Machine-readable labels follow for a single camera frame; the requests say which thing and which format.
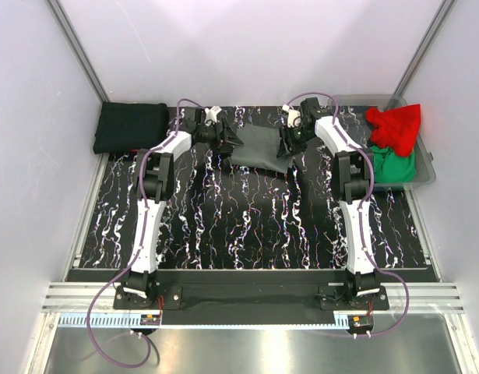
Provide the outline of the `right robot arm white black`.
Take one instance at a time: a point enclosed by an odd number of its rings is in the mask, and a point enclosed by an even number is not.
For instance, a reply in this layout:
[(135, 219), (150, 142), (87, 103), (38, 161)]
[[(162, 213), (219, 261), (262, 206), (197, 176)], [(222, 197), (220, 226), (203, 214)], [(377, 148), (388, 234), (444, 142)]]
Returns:
[(346, 279), (341, 294), (333, 300), (352, 309), (370, 309), (380, 291), (369, 224), (375, 180), (372, 150), (357, 144), (345, 132), (337, 118), (338, 108), (330, 114), (316, 97), (304, 99), (298, 108), (285, 104), (282, 111), (287, 123), (279, 130), (279, 158), (304, 152), (313, 138), (323, 141), (333, 156), (331, 192), (342, 210), (347, 234)]

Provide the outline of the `grey t shirt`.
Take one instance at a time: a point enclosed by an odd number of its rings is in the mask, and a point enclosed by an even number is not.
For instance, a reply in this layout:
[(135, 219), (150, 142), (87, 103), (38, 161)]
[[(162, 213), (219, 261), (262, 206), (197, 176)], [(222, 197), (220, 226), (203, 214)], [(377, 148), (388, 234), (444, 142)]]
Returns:
[(293, 157), (277, 157), (280, 147), (279, 130), (246, 124), (237, 130), (242, 146), (234, 148), (231, 163), (237, 166), (260, 168), (286, 174), (293, 165)]

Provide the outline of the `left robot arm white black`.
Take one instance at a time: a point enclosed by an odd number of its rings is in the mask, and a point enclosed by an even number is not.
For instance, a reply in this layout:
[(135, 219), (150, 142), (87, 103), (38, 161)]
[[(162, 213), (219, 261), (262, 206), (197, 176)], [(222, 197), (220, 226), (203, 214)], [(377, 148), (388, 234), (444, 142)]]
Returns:
[(177, 130), (160, 144), (137, 156), (137, 223), (128, 269), (117, 277), (115, 309), (140, 310), (163, 306), (157, 281), (157, 240), (167, 201), (174, 194), (174, 163), (197, 143), (222, 155), (231, 155), (243, 142), (228, 124), (224, 110), (186, 108)]

